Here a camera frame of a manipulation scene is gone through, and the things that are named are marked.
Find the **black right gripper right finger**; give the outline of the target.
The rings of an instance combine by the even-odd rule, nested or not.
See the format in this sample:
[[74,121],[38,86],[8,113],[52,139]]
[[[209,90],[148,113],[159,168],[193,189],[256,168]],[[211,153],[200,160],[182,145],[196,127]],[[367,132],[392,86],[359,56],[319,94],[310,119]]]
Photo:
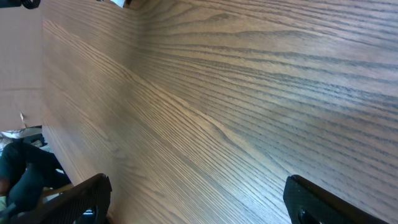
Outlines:
[[299,175],[287,177],[283,199],[292,224],[387,224]]

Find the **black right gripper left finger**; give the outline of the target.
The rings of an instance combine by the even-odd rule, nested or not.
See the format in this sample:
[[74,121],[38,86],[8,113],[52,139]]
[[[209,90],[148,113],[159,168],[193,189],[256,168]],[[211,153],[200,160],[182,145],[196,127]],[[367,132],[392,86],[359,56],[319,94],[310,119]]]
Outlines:
[[96,174],[43,206],[18,218],[12,218],[11,223],[109,223],[107,214],[111,192],[109,177],[102,173]]

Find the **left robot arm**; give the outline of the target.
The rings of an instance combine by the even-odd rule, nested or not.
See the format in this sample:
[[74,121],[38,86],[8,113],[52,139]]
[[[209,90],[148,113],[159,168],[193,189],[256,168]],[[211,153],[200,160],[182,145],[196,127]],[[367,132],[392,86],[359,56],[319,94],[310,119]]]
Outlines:
[[0,0],[0,8],[25,7],[26,9],[35,9],[40,5],[40,0]]

